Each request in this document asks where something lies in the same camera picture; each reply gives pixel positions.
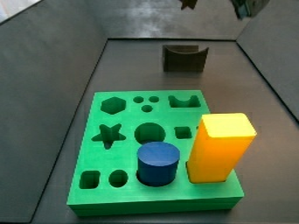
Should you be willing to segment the dark second gripper body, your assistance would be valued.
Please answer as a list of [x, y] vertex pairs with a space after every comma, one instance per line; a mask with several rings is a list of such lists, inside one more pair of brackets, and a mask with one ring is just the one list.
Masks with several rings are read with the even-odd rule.
[[229, 0], [239, 20], [253, 18], [265, 8], [269, 0]]

